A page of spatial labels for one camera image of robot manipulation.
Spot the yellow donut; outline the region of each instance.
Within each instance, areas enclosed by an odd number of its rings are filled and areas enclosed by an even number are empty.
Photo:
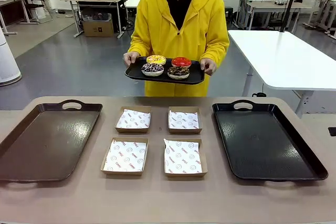
[[[165,65],[166,64],[166,58],[164,58],[161,55],[152,55],[147,57],[146,59],[147,63],[156,63],[160,65]]]

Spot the person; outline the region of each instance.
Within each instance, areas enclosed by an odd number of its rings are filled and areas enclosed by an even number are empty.
[[[196,85],[145,82],[145,95],[203,97],[209,77],[223,61],[229,46],[223,0],[140,0],[127,66],[137,57],[162,55],[200,62],[205,80]]]

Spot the tray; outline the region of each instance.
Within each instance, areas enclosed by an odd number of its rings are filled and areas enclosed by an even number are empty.
[[[81,108],[67,108],[67,103]],[[40,182],[71,175],[101,104],[77,100],[37,105],[0,144],[0,180]]]
[[[170,82],[188,85],[195,85],[204,81],[204,71],[201,70],[201,65],[196,60],[191,61],[191,66],[189,67],[190,75],[184,80],[174,80],[167,75],[168,68],[172,67],[172,59],[167,59],[167,62],[164,65],[163,74],[157,77],[145,76],[141,71],[141,68],[144,64],[146,64],[146,57],[140,57],[136,59],[136,62],[131,64],[126,70],[125,75],[135,80]]]
[[[252,108],[237,108],[248,103]],[[323,180],[328,172],[274,104],[213,104],[231,171],[241,179]]]

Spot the yellow hoodie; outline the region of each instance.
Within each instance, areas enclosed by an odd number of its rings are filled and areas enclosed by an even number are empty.
[[[167,0],[140,0],[129,52],[197,61],[209,58],[219,67],[228,46],[223,0],[192,0],[181,30],[176,27]],[[145,95],[203,97],[208,84],[208,75],[197,85],[146,81]]]

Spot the donut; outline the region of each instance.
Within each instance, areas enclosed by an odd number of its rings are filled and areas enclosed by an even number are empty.
[[[184,67],[172,67],[168,69],[167,74],[172,79],[183,80],[188,78],[190,70]]]
[[[191,66],[191,60],[184,57],[177,57],[172,60],[173,67],[185,67],[188,68]]]
[[[155,63],[146,63],[142,66],[141,71],[145,76],[160,76],[163,73],[163,66]]]
[[[147,57],[146,59],[147,63],[156,63],[160,65],[165,65],[166,64],[166,58],[164,58],[161,55],[152,55]]]

